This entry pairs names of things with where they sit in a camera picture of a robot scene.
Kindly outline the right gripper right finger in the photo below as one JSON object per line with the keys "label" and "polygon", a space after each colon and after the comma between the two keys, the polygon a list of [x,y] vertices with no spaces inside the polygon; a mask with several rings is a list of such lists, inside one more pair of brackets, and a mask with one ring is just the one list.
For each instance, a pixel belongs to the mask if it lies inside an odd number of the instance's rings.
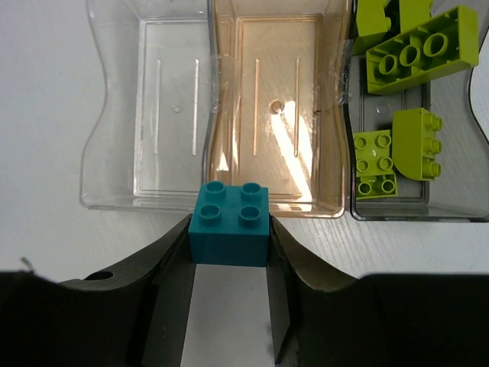
{"label": "right gripper right finger", "polygon": [[270,220],[267,264],[278,366],[486,366],[485,274],[354,278]]}

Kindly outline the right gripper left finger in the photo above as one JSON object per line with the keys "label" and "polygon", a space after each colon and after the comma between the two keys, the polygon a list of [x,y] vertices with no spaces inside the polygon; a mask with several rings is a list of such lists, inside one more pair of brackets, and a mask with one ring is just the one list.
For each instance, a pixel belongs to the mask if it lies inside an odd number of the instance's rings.
{"label": "right gripper left finger", "polygon": [[178,366],[196,275],[189,218],[84,279],[1,274],[3,366]]}

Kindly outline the blue square lego brick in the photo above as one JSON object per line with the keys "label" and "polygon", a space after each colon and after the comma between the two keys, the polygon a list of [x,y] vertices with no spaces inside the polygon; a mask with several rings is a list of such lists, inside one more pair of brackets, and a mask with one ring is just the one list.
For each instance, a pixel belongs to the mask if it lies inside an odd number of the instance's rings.
{"label": "blue square lego brick", "polygon": [[269,191],[258,183],[202,185],[189,241],[196,264],[265,267],[270,238]]}

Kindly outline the green square lego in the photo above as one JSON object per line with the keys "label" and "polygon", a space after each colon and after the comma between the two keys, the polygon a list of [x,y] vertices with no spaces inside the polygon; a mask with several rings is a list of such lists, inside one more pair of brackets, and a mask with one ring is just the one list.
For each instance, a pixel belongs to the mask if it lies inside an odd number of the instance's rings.
{"label": "green square lego", "polygon": [[356,196],[373,200],[397,196],[391,130],[354,133]]}

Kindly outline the green printed lego brick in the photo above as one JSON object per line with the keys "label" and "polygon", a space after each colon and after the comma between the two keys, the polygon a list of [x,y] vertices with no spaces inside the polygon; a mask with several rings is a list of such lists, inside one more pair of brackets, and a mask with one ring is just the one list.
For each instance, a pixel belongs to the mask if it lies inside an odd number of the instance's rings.
{"label": "green printed lego brick", "polygon": [[441,175],[436,155],[442,152],[442,143],[436,132],[442,126],[442,119],[424,108],[393,114],[392,158],[400,174],[417,181],[432,181]]}

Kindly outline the small green lego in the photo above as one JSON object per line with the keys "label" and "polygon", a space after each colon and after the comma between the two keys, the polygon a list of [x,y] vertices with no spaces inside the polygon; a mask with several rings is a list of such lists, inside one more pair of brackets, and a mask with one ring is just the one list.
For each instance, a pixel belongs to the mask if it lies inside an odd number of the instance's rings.
{"label": "small green lego", "polygon": [[395,34],[400,28],[398,11],[395,1],[357,1],[352,54],[364,54],[385,40],[389,34]]}

